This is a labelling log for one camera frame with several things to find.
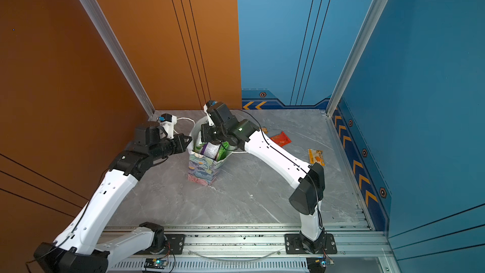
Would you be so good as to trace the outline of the large green chips bag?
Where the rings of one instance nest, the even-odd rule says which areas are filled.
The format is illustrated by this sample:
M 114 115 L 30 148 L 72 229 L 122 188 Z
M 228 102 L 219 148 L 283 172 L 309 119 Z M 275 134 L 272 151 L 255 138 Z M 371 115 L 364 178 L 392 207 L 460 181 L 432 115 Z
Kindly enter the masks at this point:
M 231 152 L 232 152 L 232 150 L 230 149 L 230 145 L 227 142 L 222 142 L 220 144 L 216 160 L 217 161 L 224 160 L 228 155 L 231 154 Z

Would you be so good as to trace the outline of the purple white snack bag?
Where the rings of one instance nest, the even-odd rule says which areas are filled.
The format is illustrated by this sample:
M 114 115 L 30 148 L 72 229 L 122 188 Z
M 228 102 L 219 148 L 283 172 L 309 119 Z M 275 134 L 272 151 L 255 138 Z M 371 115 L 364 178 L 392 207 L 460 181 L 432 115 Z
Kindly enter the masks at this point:
M 213 145 L 210 142 L 208 142 L 203 145 L 200 151 L 200 154 L 210 159 L 216 160 L 220 149 L 221 149 L 220 145 Z

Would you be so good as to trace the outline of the floral white paper bag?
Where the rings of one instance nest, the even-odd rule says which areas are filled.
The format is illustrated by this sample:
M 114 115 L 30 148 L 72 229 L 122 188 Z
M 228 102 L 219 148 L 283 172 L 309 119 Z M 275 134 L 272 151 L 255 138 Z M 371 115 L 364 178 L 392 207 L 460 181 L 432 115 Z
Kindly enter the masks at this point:
M 209 186 L 215 181 L 222 165 L 228 160 L 228 158 L 233 153 L 244 153 L 244 151 L 240 151 L 238 148 L 230 146 L 230 149 L 232 150 L 231 154 L 222 161 L 210 159 L 201 154 L 195 153 L 193 150 L 194 144 L 196 142 L 202 142 L 200 138 L 200 130 L 202 124 L 205 122 L 207 122 L 207 117 L 202 117 L 197 122 L 194 122 L 194 126 L 190 132 L 192 141 L 187 147 L 187 151 L 189 153 L 188 180 L 204 186 Z

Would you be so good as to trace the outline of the small red snack packet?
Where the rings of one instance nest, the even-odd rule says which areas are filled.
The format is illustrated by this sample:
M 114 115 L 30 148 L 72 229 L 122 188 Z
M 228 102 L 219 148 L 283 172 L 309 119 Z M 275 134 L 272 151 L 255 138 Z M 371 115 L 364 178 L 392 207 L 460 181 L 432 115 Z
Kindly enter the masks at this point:
M 280 147 L 288 145 L 292 142 L 292 140 L 285 134 L 284 131 L 282 131 L 280 134 L 272 136 L 270 139 Z

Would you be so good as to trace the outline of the yellow orange snack packet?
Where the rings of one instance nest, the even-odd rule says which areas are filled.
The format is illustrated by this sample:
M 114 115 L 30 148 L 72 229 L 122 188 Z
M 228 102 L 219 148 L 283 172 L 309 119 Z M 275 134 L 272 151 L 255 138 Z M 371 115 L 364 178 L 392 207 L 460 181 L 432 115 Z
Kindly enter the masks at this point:
M 318 163 L 321 166 L 325 166 L 322 150 L 309 149 L 308 155 L 309 155 L 309 163 L 311 165 Z

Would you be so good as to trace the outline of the green white snack bag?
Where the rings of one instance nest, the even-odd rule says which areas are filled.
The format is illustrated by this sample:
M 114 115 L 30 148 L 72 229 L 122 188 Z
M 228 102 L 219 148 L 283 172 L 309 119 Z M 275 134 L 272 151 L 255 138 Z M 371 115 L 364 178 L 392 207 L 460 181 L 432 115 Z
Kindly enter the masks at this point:
M 207 147 L 210 145 L 210 143 L 206 142 L 206 143 L 202 143 L 202 142 L 196 142 L 194 144 L 194 152 L 195 153 L 198 153 L 198 154 L 203 154 Z

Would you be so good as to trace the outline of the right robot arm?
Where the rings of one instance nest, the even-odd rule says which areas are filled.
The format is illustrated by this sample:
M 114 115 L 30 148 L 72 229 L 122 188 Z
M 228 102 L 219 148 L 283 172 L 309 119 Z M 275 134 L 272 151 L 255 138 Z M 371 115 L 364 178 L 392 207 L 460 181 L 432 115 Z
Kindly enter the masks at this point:
M 209 101 L 203 110 L 207 121 L 201 124 L 202 142 L 227 142 L 262 160 L 294 189 L 289 203 L 299 212 L 301 237 L 316 246 L 324 227 L 320 206 L 325 190 L 325 172 L 318 163 L 306 163 L 284 150 L 263 132 L 255 117 L 239 120 L 223 102 Z

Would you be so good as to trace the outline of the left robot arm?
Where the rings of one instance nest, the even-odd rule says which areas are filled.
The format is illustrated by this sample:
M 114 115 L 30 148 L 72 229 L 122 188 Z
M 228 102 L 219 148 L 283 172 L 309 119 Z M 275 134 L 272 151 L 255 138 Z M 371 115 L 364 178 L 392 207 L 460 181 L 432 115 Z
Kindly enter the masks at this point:
M 44 272 L 107 272 L 140 251 L 154 255 L 166 252 L 169 245 L 164 227 L 152 222 L 144 222 L 112 242 L 99 244 L 98 240 L 145 173 L 185 152 L 191 141 L 181 133 L 168 135 L 157 122 L 138 125 L 134 139 L 114 158 L 78 216 L 52 243 L 41 243 L 33 261 Z

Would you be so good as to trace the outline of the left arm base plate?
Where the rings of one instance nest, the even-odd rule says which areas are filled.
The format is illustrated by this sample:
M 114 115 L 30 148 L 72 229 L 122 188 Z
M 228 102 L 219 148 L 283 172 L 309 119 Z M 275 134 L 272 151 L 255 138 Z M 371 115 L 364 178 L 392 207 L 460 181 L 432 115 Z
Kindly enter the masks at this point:
M 169 234 L 165 235 L 164 245 L 160 248 L 155 248 L 151 251 L 152 255 L 182 255 L 184 250 L 186 235 L 184 234 Z

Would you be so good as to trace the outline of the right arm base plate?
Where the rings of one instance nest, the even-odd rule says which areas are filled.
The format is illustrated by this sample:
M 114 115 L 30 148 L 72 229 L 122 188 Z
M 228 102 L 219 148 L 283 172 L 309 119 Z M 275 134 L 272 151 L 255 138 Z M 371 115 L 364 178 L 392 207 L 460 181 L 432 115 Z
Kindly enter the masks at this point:
M 311 241 L 303 234 L 285 234 L 285 251 L 286 254 L 325 254 L 335 255 L 338 253 L 334 236 L 330 233 L 323 232 L 315 240 Z

